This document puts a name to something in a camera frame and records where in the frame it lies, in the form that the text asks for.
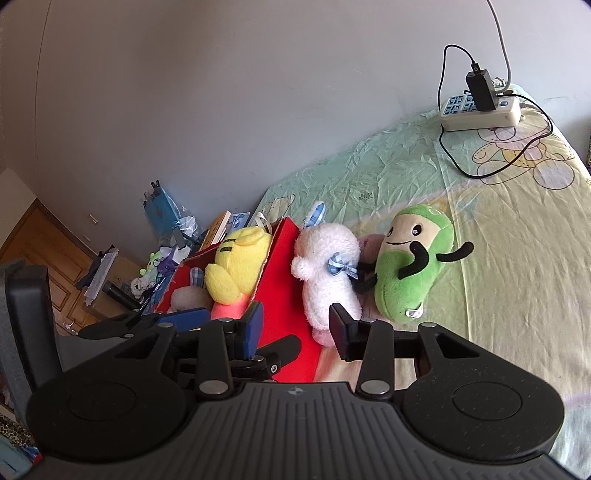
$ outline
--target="red box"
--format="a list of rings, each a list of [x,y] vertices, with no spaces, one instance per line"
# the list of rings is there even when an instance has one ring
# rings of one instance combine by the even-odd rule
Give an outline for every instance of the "red box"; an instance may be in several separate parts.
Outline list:
[[[298,358],[286,365],[273,378],[279,382],[312,382],[322,347],[312,338],[311,327],[304,313],[302,301],[303,283],[291,275],[291,260],[294,244],[300,234],[299,228],[290,218],[274,225],[273,240],[267,263],[263,267],[253,300],[263,304],[263,330],[258,346],[267,345],[293,333],[301,340]],[[165,313],[170,307],[172,292],[189,285],[189,270],[205,267],[215,259],[217,245],[212,245],[194,257],[181,262],[176,269],[156,312]]]

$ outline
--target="white power strip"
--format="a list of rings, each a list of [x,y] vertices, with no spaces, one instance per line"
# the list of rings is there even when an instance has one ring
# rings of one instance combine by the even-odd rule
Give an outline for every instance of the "white power strip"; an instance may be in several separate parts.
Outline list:
[[[516,97],[499,98],[496,110],[479,112],[472,95],[451,97],[439,112],[439,121],[448,132],[478,128],[514,127],[521,119],[521,107]]]

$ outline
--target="leopard print fabric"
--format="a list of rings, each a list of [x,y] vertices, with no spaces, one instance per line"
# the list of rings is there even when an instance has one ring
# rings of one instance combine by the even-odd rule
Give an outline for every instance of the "leopard print fabric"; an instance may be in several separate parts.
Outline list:
[[[0,415],[0,434],[11,441],[14,446],[26,448],[35,445],[28,430],[18,423]]]

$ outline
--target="power adapter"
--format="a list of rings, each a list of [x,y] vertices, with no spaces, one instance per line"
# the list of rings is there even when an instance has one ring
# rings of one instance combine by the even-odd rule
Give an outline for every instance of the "power adapter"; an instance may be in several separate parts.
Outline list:
[[[496,109],[499,98],[488,70],[481,70],[476,62],[472,63],[472,71],[466,75],[466,84],[479,112],[490,112]]]

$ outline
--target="teddy bear print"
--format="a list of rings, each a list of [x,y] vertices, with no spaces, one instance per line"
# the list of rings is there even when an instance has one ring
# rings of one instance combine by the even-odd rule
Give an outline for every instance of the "teddy bear print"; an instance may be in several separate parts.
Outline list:
[[[515,127],[478,130],[480,138],[487,142],[472,155],[472,160],[479,164],[478,175],[503,167],[533,138],[549,130],[546,118],[533,111],[523,114]],[[482,181],[488,185],[495,185],[531,172],[540,186],[549,190],[565,189],[574,180],[574,170],[567,163],[567,160],[573,158],[570,148],[558,136],[552,134],[534,141],[512,166]]]

